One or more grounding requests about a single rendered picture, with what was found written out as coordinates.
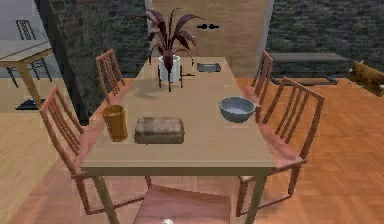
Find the reddish wooden chair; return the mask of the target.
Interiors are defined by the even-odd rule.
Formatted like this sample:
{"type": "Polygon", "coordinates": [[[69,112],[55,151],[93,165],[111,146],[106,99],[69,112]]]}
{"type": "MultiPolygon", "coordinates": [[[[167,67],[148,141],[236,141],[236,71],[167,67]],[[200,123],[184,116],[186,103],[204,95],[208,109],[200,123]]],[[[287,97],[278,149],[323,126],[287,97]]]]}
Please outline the reddish wooden chair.
{"type": "Polygon", "coordinates": [[[301,166],[307,162],[306,157],[317,131],[325,97],[288,77],[283,77],[274,99],[263,119],[260,119],[261,101],[257,99],[255,94],[251,93],[250,88],[246,89],[246,97],[256,105],[256,123],[267,143],[269,152],[273,155],[276,162],[276,167],[269,173],[269,176],[291,170],[287,194],[260,204],[258,208],[261,209],[287,200],[293,196],[301,166]],[[283,89],[288,86],[293,87],[289,101],[285,107],[285,112],[282,115],[278,127],[273,130],[269,126],[269,120],[274,113],[275,107],[280,101],[283,89]],[[290,145],[290,140],[293,137],[297,124],[310,97],[316,100],[316,108],[313,113],[310,130],[306,136],[301,151],[298,152],[290,145]]]}
{"type": "Polygon", "coordinates": [[[133,224],[230,224],[230,198],[152,185],[133,224]]]}
{"type": "Polygon", "coordinates": [[[105,211],[103,207],[92,209],[90,206],[85,185],[85,180],[90,179],[90,176],[86,171],[82,171],[80,166],[104,129],[104,125],[96,123],[81,126],[57,86],[53,87],[42,103],[39,113],[56,151],[76,183],[85,213],[87,215],[103,213],[105,211]]]}
{"type": "Polygon", "coordinates": [[[96,57],[96,68],[107,104],[119,104],[132,86],[134,79],[123,77],[113,49],[96,57]]]}
{"type": "Polygon", "coordinates": [[[274,60],[267,51],[263,51],[258,71],[250,86],[246,87],[246,96],[255,104],[255,120],[260,121],[261,109],[269,86],[274,60]]]}

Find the light wooden dining table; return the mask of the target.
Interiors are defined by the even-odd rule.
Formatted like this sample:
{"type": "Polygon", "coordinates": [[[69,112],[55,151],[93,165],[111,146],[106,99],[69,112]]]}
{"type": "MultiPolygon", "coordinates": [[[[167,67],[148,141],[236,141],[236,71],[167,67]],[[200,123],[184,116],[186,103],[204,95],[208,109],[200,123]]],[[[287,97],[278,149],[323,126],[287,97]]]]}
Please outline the light wooden dining table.
{"type": "Polygon", "coordinates": [[[136,144],[132,137],[114,143],[101,136],[81,168],[104,176],[255,176],[246,224],[254,224],[267,173],[276,167],[255,121],[235,124],[223,118],[219,102],[241,91],[225,58],[198,57],[197,63],[218,63],[219,72],[197,73],[181,86],[158,83],[156,59],[145,63],[124,96],[127,124],[141,117],[182,119],[181,144],[136,144]]]}

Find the purple plant in white pot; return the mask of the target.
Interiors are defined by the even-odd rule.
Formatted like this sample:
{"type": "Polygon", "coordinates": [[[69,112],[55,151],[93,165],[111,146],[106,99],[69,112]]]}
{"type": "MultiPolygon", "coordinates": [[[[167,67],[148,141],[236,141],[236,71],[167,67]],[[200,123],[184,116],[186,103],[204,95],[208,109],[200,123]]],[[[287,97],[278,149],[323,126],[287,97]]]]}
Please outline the purple plant in white pot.
{"type": "Polygon", "coordinates": [[[149,50],[149,56],[152,56],[152,52],[155,48],[158,49],[160,55],[163,58],[163,64],[167,73],[167,81],[168,81],[168,90],[171,90],[171,84],[173,81],[171,80],[171,72],[175,67],[173,62],[173,57],[178,52],[186,52],[191,60],[193,60],[193,56],[190,53],[189,42],[197,48],[197,38],[192,36],[188,31],[184,30],[184,25],[192,20],[192,19],[202,19],[202,17],[186,14],[179,18],[175,28],[172,28],[173,25],[173,17],[176,8],[174,8],[169,17],[169,22],[166,23],[163,15],[153,9],[146,8],[146,12],[144,14],[135,15],[130,18],[126,18],[123,23],[127,23],[129,20],[135,18],[145,18],[151,22],[152,31],[149,33],[148,41],[151,42],[155,37],[159,39],[159,43],[155,44],[149,50]]]}

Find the light wooden side table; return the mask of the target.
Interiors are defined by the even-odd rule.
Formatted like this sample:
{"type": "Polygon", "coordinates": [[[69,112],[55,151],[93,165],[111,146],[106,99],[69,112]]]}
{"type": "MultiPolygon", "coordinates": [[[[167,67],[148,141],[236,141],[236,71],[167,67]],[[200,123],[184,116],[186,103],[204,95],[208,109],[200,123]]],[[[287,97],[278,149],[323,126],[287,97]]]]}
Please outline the light wooden side table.
{"type": "Polygon", "coordinates": [[[52,53],[48,40],[0,40],[0,68],[16,67],[37,108],[41,97],[28,70],[32,62],[52,53]]]}

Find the dark low bench table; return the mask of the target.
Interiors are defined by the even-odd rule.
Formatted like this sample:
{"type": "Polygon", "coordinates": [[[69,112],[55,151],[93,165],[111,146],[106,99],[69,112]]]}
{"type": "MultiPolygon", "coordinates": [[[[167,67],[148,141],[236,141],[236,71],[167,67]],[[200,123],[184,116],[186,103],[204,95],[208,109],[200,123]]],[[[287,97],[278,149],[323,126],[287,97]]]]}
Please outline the dark low bench table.
{"type": "Polygon", "coordinates": [[[336,85],[350,60],[337,53],[271,53],[274,60],[271,81],[279,85],[284,76],[304,86],[336,85]]]}

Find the wooden room door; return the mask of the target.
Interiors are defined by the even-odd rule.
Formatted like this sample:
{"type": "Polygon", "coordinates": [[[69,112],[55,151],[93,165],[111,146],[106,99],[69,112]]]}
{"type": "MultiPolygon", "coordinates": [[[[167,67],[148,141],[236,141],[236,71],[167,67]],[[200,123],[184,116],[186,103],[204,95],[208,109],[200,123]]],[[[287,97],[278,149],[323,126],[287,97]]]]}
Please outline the wooden room door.
{"type": "Polygon", "coordinates": [[[236,77],[252,77],[258,67],[258,54],[268,0],[152,0],[155,10],[168,19],[175,11],[181,15],[202,17],[185,27],[197,37],[198,55],[225,57],[236,77]],[[197,25],[215,24],[218,29],[200,29],[197,25]]]}

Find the brown bread loaf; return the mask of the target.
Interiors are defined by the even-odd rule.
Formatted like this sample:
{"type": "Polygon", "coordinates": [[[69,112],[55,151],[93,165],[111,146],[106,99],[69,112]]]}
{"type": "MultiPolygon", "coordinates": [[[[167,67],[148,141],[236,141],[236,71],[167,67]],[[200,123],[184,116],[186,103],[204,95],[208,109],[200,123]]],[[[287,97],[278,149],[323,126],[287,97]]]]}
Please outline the brown bread loaf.
{"type": "Polygon", "coordinates": [[[142,117],[137,120],[134,140],[137,144],[182,144],[184,135],[179,117],[142,117]]]}

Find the grey flat tray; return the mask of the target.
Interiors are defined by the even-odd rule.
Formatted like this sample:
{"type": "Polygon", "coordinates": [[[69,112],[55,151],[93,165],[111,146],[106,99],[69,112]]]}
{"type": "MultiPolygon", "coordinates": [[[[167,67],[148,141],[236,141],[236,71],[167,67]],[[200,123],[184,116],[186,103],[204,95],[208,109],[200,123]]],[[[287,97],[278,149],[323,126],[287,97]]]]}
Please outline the grey flat tray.
{"type": "Polygon", "coordinates": [[[197,70],[199,72],[220,72],[221,71],[221,66],[218,63],[214,64],[203,64],[203,63],[198,63],[197,64],[197,70]]]}

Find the blue-grey bowl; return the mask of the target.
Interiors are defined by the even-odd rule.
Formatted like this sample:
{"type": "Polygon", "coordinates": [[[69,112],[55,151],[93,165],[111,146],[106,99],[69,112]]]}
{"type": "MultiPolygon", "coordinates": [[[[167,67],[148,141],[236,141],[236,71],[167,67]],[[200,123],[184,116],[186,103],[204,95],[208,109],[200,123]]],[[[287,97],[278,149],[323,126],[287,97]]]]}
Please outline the blue-grey bowl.
{"type": "Polygon", "coordinates": [[[244,123],[255,112],[254,103],[244,97],[230,96],[219,102],[221,115],[229,122],[244,123]]]}

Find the brown wooden log shape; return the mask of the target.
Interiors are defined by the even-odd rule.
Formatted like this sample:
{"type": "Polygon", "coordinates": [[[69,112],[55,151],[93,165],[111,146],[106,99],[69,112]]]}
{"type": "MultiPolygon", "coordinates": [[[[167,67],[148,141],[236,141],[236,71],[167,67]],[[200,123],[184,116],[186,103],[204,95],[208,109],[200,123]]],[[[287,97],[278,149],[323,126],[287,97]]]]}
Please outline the brown wooden log shape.
{"type": "Polygon", "coordinates": [[[384,72],[354,61],[347,78],[378,97],[384,96],[384,72]]]}

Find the black floor mat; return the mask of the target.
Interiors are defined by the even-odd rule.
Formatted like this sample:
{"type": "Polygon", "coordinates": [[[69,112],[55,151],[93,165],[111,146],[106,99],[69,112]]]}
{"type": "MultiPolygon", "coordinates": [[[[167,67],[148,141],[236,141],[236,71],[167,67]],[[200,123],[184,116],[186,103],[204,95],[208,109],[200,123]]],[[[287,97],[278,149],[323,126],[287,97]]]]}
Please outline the black floor mat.
{"type": "Polygon", "coordinates": [[[30,98],[21,103],[19,106],[16,107],[16,110],[37,110],[38,106],[36,105],[35,101],[30,98]]]}

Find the orange-brown cup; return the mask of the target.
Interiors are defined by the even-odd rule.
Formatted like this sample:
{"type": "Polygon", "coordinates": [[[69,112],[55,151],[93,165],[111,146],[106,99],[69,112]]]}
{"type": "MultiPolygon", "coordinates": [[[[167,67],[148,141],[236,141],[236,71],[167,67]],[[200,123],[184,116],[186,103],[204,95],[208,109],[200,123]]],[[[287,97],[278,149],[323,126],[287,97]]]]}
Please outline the orange-brown cup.
{"type": "Polygon", "coordinates": [[[113,142],[121,142],[128,137],[125,110],[121,105],[108,105],[103,109],[102,117],[113,142]]]}

